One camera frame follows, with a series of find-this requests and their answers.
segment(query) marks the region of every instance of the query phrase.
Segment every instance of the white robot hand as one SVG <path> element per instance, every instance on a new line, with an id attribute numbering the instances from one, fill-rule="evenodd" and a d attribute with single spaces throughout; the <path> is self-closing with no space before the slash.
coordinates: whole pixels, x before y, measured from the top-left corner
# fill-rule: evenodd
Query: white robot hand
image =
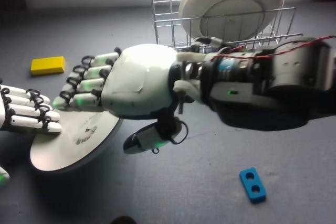
<path id="1" fill-rule="evenodd" d="M 177 144 L 173 138 L 182 122 L 174 117 L 179 98 L 173 87 L 181 72 L 175 61 L 174 49 L 154 44 L 85 56 L 53 105 L 66 111 L 109 111 L 123 119 L 158 119 L 125 141 L 127 154 Z"/>
<path id="2" fill-rule="evenodd" d="M 50 100 L 33 89 L 2 85 L 0 80 L 0 131 L 59 133 L 60 116 L 52 111 Z M 9 175 L 0 167 L 0 186 Z"/>

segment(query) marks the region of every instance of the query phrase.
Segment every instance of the yellow sponge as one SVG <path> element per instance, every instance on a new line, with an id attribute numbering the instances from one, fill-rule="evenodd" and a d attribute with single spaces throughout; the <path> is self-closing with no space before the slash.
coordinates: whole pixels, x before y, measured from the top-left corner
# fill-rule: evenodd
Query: yellow sponge
<path id="1" fill-rule="evenodd" d="M 34 59 L 31 63 L 33 76 L 50 73 L 63 73 L 65 71 L 65 59 L 63 56 Z"/>

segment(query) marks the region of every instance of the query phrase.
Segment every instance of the black round object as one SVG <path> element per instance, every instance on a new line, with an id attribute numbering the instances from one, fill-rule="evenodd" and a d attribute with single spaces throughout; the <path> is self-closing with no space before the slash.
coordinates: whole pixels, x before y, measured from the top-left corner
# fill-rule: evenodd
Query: black round object
<path id="1" fill-rule="evenodd" d="M 137 224 L 135 220 L 133 220 L 129 216 L 119 216 L 111 222 L 111 224 Z"/>

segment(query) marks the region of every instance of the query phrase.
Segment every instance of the wire rack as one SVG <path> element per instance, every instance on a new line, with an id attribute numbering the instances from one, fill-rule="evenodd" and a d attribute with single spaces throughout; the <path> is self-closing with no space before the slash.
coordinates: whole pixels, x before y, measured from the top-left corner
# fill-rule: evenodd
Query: wire rack
<path id="1" fill-rule="evenodd" d="M 182 19 L 178 18 L 179 4 L 181 0 L 152 0 L 156 43 L 170 46 L 177 50 L 190 46 L 193 42 L 193 38 L 191 38 L 184 31 L 181 21 L 189 20 L 189 22 L 191 23 L 192 20 L 199 19 L 201 21 L 205 20 L 205 23 L 208 24 L 209 20 L 213 18 L 221 17 L 223 19 L 227 19 L 233 16 L 244 16 L 258 13 L 264 14 L 266 12 L 274 12 L 275 17 L 263 31 L 258 34 L 255 33 L 251 39 L 240 40 L 239 36 L 239 39 L 237 41 L 230 42 L 237 46 L 245 45 L 247 49 L 254 49 L 256 46 L 278 44 L 284 38 L 292 36 L 302 36 L 302 34 L 290 34 L 290 29 L 295 17 L 296 8 L 284 8 L 285 1 L 286 0 L 281 0 L 281 8 L 266 10 L 263 12 L 243 14 L 238 13 L 216 17 L 195 17 Z"/>

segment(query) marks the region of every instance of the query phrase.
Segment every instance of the red wire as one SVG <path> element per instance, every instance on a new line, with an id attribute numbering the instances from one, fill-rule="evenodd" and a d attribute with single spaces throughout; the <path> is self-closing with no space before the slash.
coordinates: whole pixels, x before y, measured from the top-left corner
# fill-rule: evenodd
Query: red wire
<path id="1" fill-rule="evenodd" d="M 314 39 L 312 41 L 309 41 L 309 42 L 305 42 L 305 43 L 302 43 L 300 45 L 298 45 L 297 47 L 293 47 L 289 50 L 286 50 L 286 51 L 282 51 L 282 52 L 277 52 L 275 54 L 269 54 L 269 55 L 260 55 L 260 56 L 256 56 L 256 57 L 242 57 L 242 56 L 230 56 L 228 54 L 221 54 L 221 55 L 215 55 L 211 61 L 214 61 L 216 58 L 234 58 L 234 59 L 241 59 L 241 60 L 254 60 L 254 59 L 270 59 L 272 58 L 273 56 L 276 56 L 276 55 L 283 55 L 283 54 L 286 54 L 288 52 L 292 52 L 298 48 L 302 48 L 302 47 L 308 47 L 312 44 L 315 44 L 317 42 L 320 42 L 320 41 L 323 41 L 325 39 L 332 39 L 332 38 L 336 38 L 336 36 L 326 36 L 326 37 L 321 37 L 321 38 L 318 38 L 318 39 Z M 230 52 L 236 52 L 237 50 L 240 50 L 240 52 L 242 51 L 242 49 L 244 48 L 244 46 L 240 46 L 240 47 L 236 47 L 236 48 L 233 48 L 231 49 L 228 53 Z"/>

